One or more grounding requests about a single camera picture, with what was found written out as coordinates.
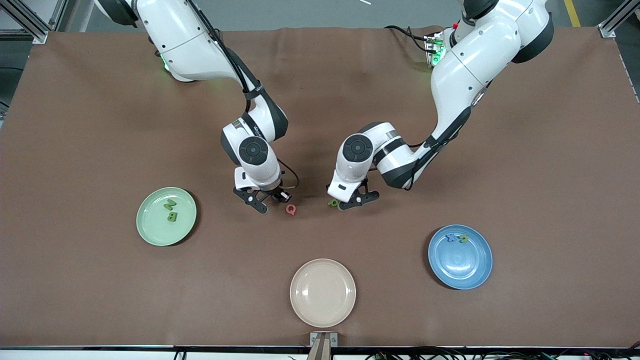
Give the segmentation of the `beige round plate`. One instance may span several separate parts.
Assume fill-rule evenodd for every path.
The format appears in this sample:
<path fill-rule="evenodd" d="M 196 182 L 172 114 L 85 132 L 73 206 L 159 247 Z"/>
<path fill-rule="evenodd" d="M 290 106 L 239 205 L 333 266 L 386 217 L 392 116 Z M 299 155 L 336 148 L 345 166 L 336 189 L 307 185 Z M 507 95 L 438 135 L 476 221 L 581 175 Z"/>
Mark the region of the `beige round plate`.
<path fill-rule="evenodd" d="M 305 324 L 321 329 L 334 327 L 354 310 L 354 276 L 336 260 L 309 260 L 292 277 L 289 299 L 294 313 Z"/>

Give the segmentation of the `blue round plate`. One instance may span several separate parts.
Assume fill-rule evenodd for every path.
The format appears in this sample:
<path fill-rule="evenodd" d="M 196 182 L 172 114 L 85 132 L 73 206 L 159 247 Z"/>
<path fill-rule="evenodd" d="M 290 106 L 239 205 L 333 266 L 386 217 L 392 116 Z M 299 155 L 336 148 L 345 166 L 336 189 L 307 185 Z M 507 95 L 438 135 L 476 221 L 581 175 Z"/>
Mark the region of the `blue round plate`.
<path fill-rule="evenodd" d="M 446 234 L 468 235 L 469 240 L 448 243 Z M 494 267 L 489 242 L 480 232 L 462 224 L 439 228 L 429 240 L 426 255 L 438 280 L 456 290 L 477 289 L 489 280 Z"/>

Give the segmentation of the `light green round plate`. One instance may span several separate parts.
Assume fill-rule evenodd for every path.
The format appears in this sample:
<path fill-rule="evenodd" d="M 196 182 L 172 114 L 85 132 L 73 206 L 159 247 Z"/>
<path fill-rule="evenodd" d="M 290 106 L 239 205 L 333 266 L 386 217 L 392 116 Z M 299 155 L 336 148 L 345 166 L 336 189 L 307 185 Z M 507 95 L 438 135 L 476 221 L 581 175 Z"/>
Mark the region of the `light green round plate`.
<path fill-rule="evenodd" d="M 167 221 L 169 210 L 163 205 L 172 199 L 177 205 L 173 212 L 178 213 L 175 222 Z M 153 246 L 173 246 L 183 241 L 195 227 L 198 207 L 194 197 L 180 187 L 163 187 L 149 194 L 142 201 L 135 225 L 140 237 Z"/>

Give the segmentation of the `silver base connector box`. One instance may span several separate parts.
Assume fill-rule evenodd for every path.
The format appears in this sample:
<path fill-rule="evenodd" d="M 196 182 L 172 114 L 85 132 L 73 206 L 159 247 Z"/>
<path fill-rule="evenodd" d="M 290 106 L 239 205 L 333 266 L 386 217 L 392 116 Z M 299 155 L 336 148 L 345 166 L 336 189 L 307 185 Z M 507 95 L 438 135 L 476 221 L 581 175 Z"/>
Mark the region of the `silver base connector box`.
<path fill-rule="evenodd" d="M 434 68 L 446 54 L 444 31 L 425 35 L 423 43 L 426 49 L 426 59 L 429 68 Z"/>

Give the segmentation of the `brown table mat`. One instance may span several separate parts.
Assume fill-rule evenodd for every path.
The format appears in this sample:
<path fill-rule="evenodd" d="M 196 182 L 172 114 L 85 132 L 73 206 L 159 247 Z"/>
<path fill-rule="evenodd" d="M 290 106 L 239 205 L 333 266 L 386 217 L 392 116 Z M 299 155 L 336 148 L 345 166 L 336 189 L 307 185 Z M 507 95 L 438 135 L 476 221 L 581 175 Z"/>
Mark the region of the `brown table mat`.
<path fill-rule="evenodd" d="M 301 178 L 297 214 L 233 193 L 221 130 L 233 80 L 181 83 L 135 32 L 35 45 L 0 130 L 0 346 L 298 346 L 302 264 L 356 282 L 342 346 L 628 347 L 640 341 L 640 104 L 617 44 L 559 28 L 493 81 L 411 191 L 329 207 L 343 140 L 390 122 L 410 144 L 437 120 L 425 55 L 388 29 L 223 36 L 286 113 L 274 152 Z M 166 187 L 198 217 L 170 246 L 137 212 Z M 485 237 L 493 271 L 453 289 L 426 251 L 440 228 Z"/>

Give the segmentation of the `white table edge rail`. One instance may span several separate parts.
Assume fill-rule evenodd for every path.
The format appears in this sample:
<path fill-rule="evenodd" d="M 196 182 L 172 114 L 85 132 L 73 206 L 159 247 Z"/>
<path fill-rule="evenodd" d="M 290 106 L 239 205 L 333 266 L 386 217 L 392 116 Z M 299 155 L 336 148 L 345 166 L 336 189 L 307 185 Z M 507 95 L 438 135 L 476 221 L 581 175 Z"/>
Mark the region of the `white table edge rail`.
<path fill-rule="evenodd" d="M 0 347 L 0 360 L 640 360 L 627 347 L 82 345 Z"/>

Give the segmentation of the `aluminium frame profile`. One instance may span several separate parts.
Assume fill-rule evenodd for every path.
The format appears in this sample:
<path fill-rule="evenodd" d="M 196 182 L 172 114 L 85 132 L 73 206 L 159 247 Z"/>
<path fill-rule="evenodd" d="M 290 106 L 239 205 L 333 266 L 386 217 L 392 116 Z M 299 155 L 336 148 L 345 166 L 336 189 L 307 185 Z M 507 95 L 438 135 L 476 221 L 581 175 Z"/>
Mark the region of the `aluminium frame profile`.
<path fill-rule="evenodd" d="M 70 0 L 0 0 L 0 39 L 43 44 L 60 30 Z"/>
<path fill-rule="evenodd" d="M 601 38 L 615 38 L 615 30 L 637 9 L 640 9 L 640 0 L 624 0 L 608 18 L 599 23 L 598 30 Z"/>

